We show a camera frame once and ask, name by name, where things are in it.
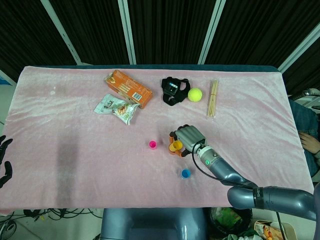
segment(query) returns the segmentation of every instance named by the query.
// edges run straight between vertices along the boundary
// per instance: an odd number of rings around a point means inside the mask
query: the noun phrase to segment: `food package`
[[[123,96],[127,101],[140,104],[141,109],[147,105],[153,96],[149,88],[119,70],[115,70],[105,81],[109,88]]]
[[[254,224],[254,230],[265,240],[285,240],[282,237],[280,229],[260,222]]]
[[[125,124],[130,125],[130,120],[139,104],[130,104],[125,100],[121,100],[107,94],[102,101],[95,107],[94,112],[97,114],[114,114],[120,118]]]

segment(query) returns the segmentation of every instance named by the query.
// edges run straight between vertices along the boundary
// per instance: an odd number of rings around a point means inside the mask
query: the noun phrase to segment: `wire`
[[[63,218],[63,219],[73,219],[73,218],[79,216],[80,214],[86,214],[86,212],[85,212],[85,213],[82,213],[84,210],[85,210],[85,209],[83,208],[80,212],[78,212],[78,213],[77,213],[76,215],[74,215],[74,216],[63,216],[62,218]]]
[[[6,221],[8,221],[8,220],[10,220],[10,219],[14,216],[14,214],[15,214],[15,211],[12,212],[12,214],[9,216],[9,218],[7,218],[6,220],[0,221],[0,224],[6,222]]]
[[[24,214],[15,214],[15,215],[13,215],[13,217],[15,217],[15,216],[25,216]]]
[[[48,215],[48,218],[55,220],[55,221],[59,221],[61,219],[61,217],[59,219],[54,219],[54,218],[50,217],[49,215]]]
[[[278,218],[278,222],[279,222],[279,226],[280,226],[280,231],[281,231],[281,235],[282,235],[282,238],[283,240],[286,240],[285,238],[285,233],[284,233],[284,230],[282,228],[282,223],[281,223],[281,219],[280,219],[280,215],[279,215],[279,212],[275,212],[276,213],[276,217]]]
[[[68,214],[73,214],[75,211],[77,211],[79,208],[76,208],[75,210],[73,210],[73,211],[65,211],[66,213],[68,213]]]
[[[199,169],[200,172],[202,172],[204,175],[208,176],[209,178],[212,178],[212,179],[214,179],[214,180],[220,181],[221,183],[231,184],[232,186],[244,187],[244,188],[246,188],[246,189],[253,189],[252,187],[247,186],[247,185],[244,185],[244,184],[242,184],[242,183],[233,182],[233,181],[228,181],[228,180],[223,180],[223,179],[214,177],[214,176],[206,173],[205,171],[203,171],[203,170],[198,166],[198,164],[196,163],[195,156],[194,156],[194,150],[195,150],[196,145],[202,143],[204,140],[205,140],[205,139],[202,139],[202,140],[200,140],[200,141],[197,141],[197,142],[193,145],[192,152],[191,152],[193,163],[194,163],[194,165],[197,167],[197,169]]]
[[[90,210],[90,208],[88,208],[88,210],[89,210],[90,213],[91,213],[93,216],[95,216],[96,218],[102,219],[102,216],[97,216],[97,215],[95,215],[94,212]]]

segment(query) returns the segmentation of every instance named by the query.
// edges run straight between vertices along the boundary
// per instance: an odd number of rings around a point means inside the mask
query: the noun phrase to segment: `person's hand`
[[[313,136],[304,132],[299,132],[299,137],[302,147],[305,150],[309,151],[312,154],[316,154],[320,151],[320,142]]]

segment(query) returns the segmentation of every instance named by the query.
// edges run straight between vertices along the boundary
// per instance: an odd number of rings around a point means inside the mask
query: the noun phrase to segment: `tennis ball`
[[[199,88],[191,88],[188,92],[188,99],[191,102],[199,102],[202,98],[202,91]]]

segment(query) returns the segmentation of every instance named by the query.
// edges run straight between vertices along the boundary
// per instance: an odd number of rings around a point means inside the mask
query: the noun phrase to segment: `pink cup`
[[[156,149],[157,148],[157,142],[153,141],[153,140],[150,141],[149,142],[149,148],[152,149],[152,150]]]

